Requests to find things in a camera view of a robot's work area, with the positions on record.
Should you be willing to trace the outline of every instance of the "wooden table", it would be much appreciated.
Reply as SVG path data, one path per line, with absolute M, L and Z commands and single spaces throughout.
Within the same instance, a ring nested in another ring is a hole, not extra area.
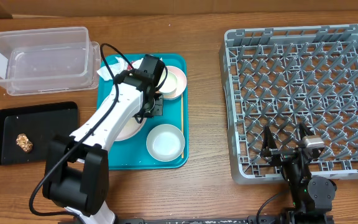
M 107 203 L 120 217 L 218 218 L 256 214 L 284 185 L 237 185 L 232 181 L 226 138 L 226 107 L 218 50 L 228 29 L 358 23 L 358 12 L 286 12 L 201 16 L 85 17 L 0 20 L 0 31 L 85 26 L 91 40 L 124 53 L 175 52 L 187 62 L 190 157 L 180 169 L 110 172 Z M 97 90 L 9 96 L 0 87 L 0 109 L 75 101 L 84 123 L 96 109 Z M 56 223 L 70 217 L 36 217 L 29 196 L 44 162 L 0 166 L 0 223 Z M 331 212 L 336 223 L 358 223 L 358 180 L 338 181 Z M 266 206 L 278 213 L 290 197 Z M 40 194 L 35 207 L 61 210 Z

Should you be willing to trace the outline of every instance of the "bowl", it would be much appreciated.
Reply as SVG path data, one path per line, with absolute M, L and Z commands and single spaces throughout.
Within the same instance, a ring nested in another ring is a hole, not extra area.
M 169 162 L 181 155 L 185 137 L 174 125 L 161 124 L 153 128 L 146 139 L 149 154 L 161 162 Z
M 177 99 L 186 89 L 187 78 L 185 73 L 180 68 L 175 66 L 167 66 L 168 71 L 173 73 L 177 78 L 177 87 L 171 94 L 164 94 L 164 100 L 175 100 Z
M 164 96 L 171 95 L 177 89 L 177 77 L 169 69 L 168 69 L 168 74 L 166 74 L 165 69 L 163 70 L 158 85 L 160 85 L 162 83 L 162 81 L 164 80 L 166 75 L 168 75 L 168 76 L 165 79 L 164 84 L 159 89 L 159 92 L 162 93 Z

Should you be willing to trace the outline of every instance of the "wooden surface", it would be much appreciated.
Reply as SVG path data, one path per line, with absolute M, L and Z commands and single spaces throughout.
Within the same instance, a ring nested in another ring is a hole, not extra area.
M 358 0 L 0 0 L 0 19 L 358 10 Z
M 120 217 L 217 218 L 256 214 L 284 185 L 236 185 L 230 175 L 226 107 L 218 49 L 225 31 L 235 28 L 358 23 L 358 12 L 220 14 L 203 16 L 88 17 L 0 21 L 0 31 L 85 26 L 91 40 L 113 44 L 124 53 L 175 52 L 187 62 L 190 157 L 175 170 L 110 172 L 107 203 Z M 97 90 L 9 96 L 0 87 L 0 109 L 75 101 L 81 123 L 94 112 Z M 36 217 L 29 196 L 42 178 L 44 162 L 0 166 L 0 223 L 56 223 L 70 217 Z M 336 223 L 358 223 L 358 180 L 338 181 Z M 263 213 L 290 205 L 284 197 Z M 35 206 L 59 210 L 41 195 Z

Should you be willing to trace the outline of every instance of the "white plate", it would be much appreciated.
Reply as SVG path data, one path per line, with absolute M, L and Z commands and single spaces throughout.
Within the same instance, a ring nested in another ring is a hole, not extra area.
M 177 127 L 161 124 L 149 132 L 146 147 L 154 159 L 169 162 L 180 156 L 185 149 L 185 137 Z
M 146 123 L 147 118 L 144 118 L 143 121 L 139 124 L 135 118 L 129 119 L 129 121 L 125 124 L 124 128 L 118 134 L 116 141 L 123 141 L 133 137 L 137 134 Z

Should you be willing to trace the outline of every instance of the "teal tray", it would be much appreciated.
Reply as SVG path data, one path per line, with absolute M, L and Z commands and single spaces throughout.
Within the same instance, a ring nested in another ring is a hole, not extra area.
M 186 61 L 178 54 L 153 54 L 162 58 L 166 65 L 180 68 L 186 74 Z M 128 60 L 135 61 L 143 58 L 144 54 L 127 54 Z M 115 57 L 119 55 L 110 55 L 106 57 L 109 65 L 117 63 Z M 112 80 L 106 82 L 102 78 L 99 80 L 98 104 L 101 103 L 110 93 Z M 164 100 L 163 115 L 147 119 L 143 128 L 133 137 L 115 142 L 109 153 L 109 170 L 138 170 L 138 169 L 173 169 L 183 166 L 189 158 L 189 122 L 188 122 L 188 103 L 187 88 L 183 92 L 183 132 L 185 136 L 185 150 L 183 159 L 179 156 L 170 162 L 160 162 L 155 160 L 147 152 L 146 138 L 149 132 L 160 124 L 172 124 L 181 129 L 181 97 L 175 100 Z

